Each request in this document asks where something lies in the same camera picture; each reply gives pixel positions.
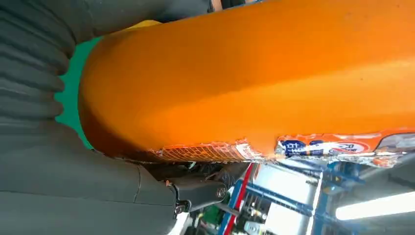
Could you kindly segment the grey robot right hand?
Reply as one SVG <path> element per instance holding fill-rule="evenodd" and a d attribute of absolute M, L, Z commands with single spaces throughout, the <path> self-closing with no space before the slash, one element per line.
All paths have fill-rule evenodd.
<path fill-rule="evenodd" d="M 208 0 L 3 0 L 0 3 L 0 232 L 166 235 L 175 195 L 142 166 L 85 147 L 56 121 L 78 44 L 144 20 L 206 14 Z"/>

